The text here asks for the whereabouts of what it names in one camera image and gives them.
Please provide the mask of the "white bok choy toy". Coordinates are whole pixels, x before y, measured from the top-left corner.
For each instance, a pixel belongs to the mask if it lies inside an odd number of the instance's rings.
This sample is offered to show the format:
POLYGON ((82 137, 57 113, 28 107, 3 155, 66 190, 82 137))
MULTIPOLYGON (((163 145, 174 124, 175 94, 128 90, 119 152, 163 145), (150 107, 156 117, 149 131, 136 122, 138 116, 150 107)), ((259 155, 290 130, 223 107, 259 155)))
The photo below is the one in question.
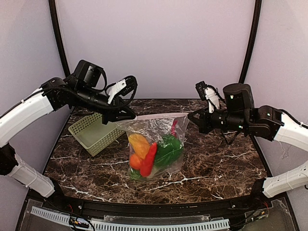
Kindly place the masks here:
MULTIPOLYGON (((128 175, 132 180, 153 180, 159 176, 167 173, 177 172, 181 169, 183 161, 183 149, 182 142, 176 137, 168 134, 163 136, 157 143, 157 152, 155 155, 154 165, 152 172, 148 177, 142 177, 140 169, 135 170, 129 166, 128 175)), ((130 145, 130 157, 135 154, 132 146, 130 145)))

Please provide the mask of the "orange fruit toy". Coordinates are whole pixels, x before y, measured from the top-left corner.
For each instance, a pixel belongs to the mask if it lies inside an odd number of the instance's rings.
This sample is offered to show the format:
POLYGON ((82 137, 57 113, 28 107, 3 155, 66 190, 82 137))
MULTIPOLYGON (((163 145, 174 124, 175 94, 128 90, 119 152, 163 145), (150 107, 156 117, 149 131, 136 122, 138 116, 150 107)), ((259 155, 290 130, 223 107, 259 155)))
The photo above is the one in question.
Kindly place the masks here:
POLYGON ((138 157, 136 154, 131 155, 129 160, 129 165, 131 168, 135 170, 139 170, 142 165, 142 159, 138 157))

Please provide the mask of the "dark red chili toy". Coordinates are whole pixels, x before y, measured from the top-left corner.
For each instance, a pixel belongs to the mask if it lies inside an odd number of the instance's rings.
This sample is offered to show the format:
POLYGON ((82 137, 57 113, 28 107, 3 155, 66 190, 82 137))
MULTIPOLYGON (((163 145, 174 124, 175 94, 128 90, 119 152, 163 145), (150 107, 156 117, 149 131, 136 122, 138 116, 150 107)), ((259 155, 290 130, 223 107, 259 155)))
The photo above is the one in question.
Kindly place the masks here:
POLYGON ((176 126, 177 126, 177 123, 178 123, 178 120, 175 119, 175 120, 173 121, 172 126, 171 126, 171 135, 174 136, 174 137, 177 136, 177 134, 176 134, 176 126))

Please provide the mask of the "clear zip top bag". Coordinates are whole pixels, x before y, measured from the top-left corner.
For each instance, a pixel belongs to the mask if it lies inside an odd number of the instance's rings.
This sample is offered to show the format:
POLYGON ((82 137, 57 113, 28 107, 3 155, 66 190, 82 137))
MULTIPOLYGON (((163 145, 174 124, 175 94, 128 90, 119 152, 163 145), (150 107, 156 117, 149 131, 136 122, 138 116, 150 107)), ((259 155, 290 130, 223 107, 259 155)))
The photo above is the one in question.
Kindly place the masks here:
POLYGON ((154 180, 181 170, 187 113, 141 115, 116 123, 125 131, 129 147, 131 180, 154 180))

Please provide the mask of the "red pepper toy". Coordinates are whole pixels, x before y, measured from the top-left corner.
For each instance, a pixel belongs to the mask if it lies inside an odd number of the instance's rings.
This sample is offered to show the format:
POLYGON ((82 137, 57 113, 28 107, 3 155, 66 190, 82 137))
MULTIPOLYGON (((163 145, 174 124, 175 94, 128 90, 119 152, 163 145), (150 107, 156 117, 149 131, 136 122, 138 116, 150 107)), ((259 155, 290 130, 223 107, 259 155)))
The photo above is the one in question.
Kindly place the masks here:
POLYGON ((150 176, 152 172, 152 168, 154 165, 155 155, 157 152, 157 143, 154 142, 149 149, 149 152, 147 153, 145 159, 142 162, 141 168, 140 168, 140 174, 142 177, 148 177, 150 176))

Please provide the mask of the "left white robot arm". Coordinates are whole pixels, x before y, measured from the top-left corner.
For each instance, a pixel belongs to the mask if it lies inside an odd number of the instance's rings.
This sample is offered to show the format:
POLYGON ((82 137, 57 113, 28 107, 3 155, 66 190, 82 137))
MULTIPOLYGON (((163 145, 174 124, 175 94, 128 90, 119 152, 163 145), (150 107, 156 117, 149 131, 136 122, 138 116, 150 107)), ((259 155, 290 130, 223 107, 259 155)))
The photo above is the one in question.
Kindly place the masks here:
POLYGON ((107 84, 104 69, 80 60, 74 72, 53 77, 41 84, 0 117, 0 173, 8 176, 46 199, 63 197, 59 184, 26 163, 11 145, 11 140, 42 117, 64 106, 82 107, 101 114, 102 124, 134 119, 129 108, 137 91, 137 79, 127 76, 107 84))

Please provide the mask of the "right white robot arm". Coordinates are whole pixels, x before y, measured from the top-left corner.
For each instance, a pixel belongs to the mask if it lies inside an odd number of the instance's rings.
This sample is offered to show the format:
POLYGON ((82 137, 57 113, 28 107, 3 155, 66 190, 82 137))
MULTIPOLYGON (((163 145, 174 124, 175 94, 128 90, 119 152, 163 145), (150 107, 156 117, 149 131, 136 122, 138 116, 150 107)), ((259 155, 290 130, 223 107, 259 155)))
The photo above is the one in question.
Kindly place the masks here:
POLYGON ((308 149, 307 125, 285 110, 268 105, 256 108, 248 84, 229 84, 223 88, 223 96, 203 81, 195 88, 200 99, 208 103, 207 107, 188 114, 200 133, 208 134, 215 129, 221 133, 234 131, 236 135, 243 133, 308 149))

